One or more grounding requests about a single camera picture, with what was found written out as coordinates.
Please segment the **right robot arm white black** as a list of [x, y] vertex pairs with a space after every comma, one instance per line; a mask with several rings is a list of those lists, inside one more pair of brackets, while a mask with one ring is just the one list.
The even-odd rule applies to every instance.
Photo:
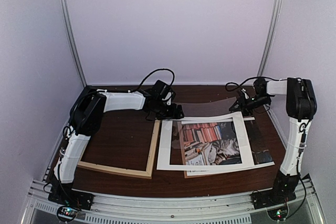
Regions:
[[274, 185], [269, 192], [272, 203], [279, 204], [294, 190], [300, 180], [301, 163], [311, 122], [317, 111], [317, 102], [312, 82], [308, 79], [273, 79], [251, 77], [241, 84], [230, 82], [225, 85], [228, 92], [237, 91], [239, 97], [229, 108], [250, 116], [253, 110], [271, 105], [276, 95], [286, 97], [286, 112], [289, 118], [289, 136], [284, 160], [280, 166]]

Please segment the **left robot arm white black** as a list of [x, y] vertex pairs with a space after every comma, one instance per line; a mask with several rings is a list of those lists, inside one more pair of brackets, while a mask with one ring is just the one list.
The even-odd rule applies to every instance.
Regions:
[[137, 110], [154, 113], [157, 120], [182, 119], [182, 106], [172, 102], [175, 95], [171, 85], [161, 80], [146, 90], [137, 87], [111, 92], [86, 86], [70, 110], [65, 130], [68, 143], [60, 149], [59, 160], [50, 178], [51, 184], [58, 186], [54, 192], [56, 198], [64, 205], [75, 201], [75, 192], [65, 185], [73, 182], [80, 156], [90, 138], [99, 131], [104, 113]]

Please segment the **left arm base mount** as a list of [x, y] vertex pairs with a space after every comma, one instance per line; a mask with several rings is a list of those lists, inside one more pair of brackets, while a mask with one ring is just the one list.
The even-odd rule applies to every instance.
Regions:
[[80, 191], [71, 191], [68, 195], [66, 195], [63, 191], [51, 192], [48, 196], [48, 200], [51, 202], [80, 210], [90, 210], [93, 199], [93, 194]]

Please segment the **light wooden picture frame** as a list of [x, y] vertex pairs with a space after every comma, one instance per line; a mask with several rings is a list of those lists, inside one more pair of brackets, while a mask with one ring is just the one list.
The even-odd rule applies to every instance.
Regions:
[[78, 162], [77, 167], [87, 169], [87, 170], [92, 170], [95, 172], [106, 173], [106, 174], [120, 175], [120, 176], [126, 176], [126, 177], [135, 177], [135, 178], [142, 178], [142, 179], [152, 179], [152, 172], [154, 168], [154, 160], [155, 160], [157, 142], [159, 139], [160, 126], [161, 126], [161, 121], [155, 120], [154, 127], [153, 127], [153, 133], [151, 137], [149, 154], [148, 154], [148, 160], [147, 160], [145, 170], [118, 168], [118, 167], [88, 163], [82, 160]]

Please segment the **clear acrylic sheet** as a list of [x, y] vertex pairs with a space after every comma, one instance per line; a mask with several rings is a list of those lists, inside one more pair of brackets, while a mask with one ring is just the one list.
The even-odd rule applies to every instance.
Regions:
[[236, 98], [228, 98], [207, 103], [179, 103], [185, 117], [210, 117], [229, 114], [229, 108], [236, 102]]

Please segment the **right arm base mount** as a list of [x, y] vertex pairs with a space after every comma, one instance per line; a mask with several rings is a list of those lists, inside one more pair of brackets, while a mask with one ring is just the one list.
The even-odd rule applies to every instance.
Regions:
[[276, 196], [271, 189], [265, 191], [254, 191], [250, 196], [255, 209], [285, 204], [288, 201], [296, 199], [295, 193]]

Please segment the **white mat board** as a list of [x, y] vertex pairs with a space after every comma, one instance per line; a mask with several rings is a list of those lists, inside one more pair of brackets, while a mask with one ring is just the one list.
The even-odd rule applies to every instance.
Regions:
[[161, 126], [160, 146], [157, 159], [158, 170], [220, 170], [222, 166], [190, 166], [183, 164], [171, 164], [171, 150], [172, 150], [172, 134], [177, 133], [177, 146], [181, 151], [180, 133], [181, 128], [179, 124], [201, 124], [201, 123], [216, 123], [216, 122], [234, 122], [235, 131], [237, 134], [238, 145], [242, 152], [242, 163], [238, 164], [238, 168], [247, 168], [253, 165], [253, 158], [251, 156], [249, 139], [244, 124], [244, 118], [241, 112], [234, 112], [231, 114], [211, 116], [211, 117], [185, 117], [181, 120], [164, 120]]

